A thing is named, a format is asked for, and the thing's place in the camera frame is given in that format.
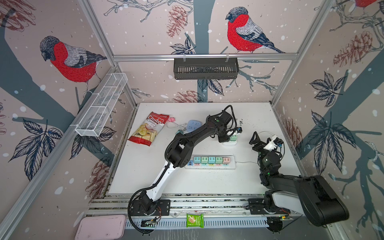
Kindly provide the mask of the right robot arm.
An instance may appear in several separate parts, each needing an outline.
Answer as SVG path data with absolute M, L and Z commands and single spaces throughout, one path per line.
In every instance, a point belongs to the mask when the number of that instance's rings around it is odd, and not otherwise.
M 260 179 L 268 191 L 264 205 L 267 211 L 287 209 L 300 213 L 317 227 L 348 220 L 350 213 L 322 176 L 291 176 L 279 173 L 283 154 L 277 148 L 284 141 L 277 136 L 263 142 L 254 132 L 250 140 L 253 151 L 258 153 Z

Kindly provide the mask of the white square power socket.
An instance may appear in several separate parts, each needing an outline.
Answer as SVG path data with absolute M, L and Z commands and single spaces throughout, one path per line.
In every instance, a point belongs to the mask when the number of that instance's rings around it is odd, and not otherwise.
M 238 142 L 237 140 L 229 140 L 228 142 L 222 143 L 222 145 L 226 146 L 226 147 L 228 147 L 228 146 L 235 146 L 237 144 L 237 142 Z

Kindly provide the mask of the white multicolour power strip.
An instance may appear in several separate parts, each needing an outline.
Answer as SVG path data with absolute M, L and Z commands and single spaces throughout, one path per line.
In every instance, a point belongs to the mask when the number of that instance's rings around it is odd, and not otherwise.
M 229 155 L 192 155 L 185 166 L 191 170 L 235 170 L 234 156 Z

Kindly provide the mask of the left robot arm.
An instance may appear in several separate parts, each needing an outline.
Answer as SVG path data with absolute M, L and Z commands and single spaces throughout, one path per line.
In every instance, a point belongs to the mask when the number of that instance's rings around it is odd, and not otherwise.
M 145 214 L 152 214 L 162 196 L 174 171 L 181 169 L 191 160 L 194 147 L 208 137 L 218 137 L 219 143 L 226 143 L 238 129 L 237 120 L 232 105 L 226 106 L 220 113 L 209 115 L 205 124 L 187 133 L 178 133 L 166 147 L 163 171 L 159 173 L 155 182 L 147 188 L 137 190 L 132 194 L 128 204 L 128 219 L 131 225 L 142 235 L 150 235 L 153 230 L 143 230 L 133 221 L 131 208 L 134 201 L 138 201 Z

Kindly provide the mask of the teal charger plug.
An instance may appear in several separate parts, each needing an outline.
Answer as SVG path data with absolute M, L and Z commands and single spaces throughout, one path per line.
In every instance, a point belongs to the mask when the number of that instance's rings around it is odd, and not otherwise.
M 215 157 L 209 157 L 209 162 L 208 164 L 215 164 L 216 163 L 216 158 Z
M 199 164 L 201 164 L 201 157 L 194 157 L 194 164 L 195 165 L 199 165 Z

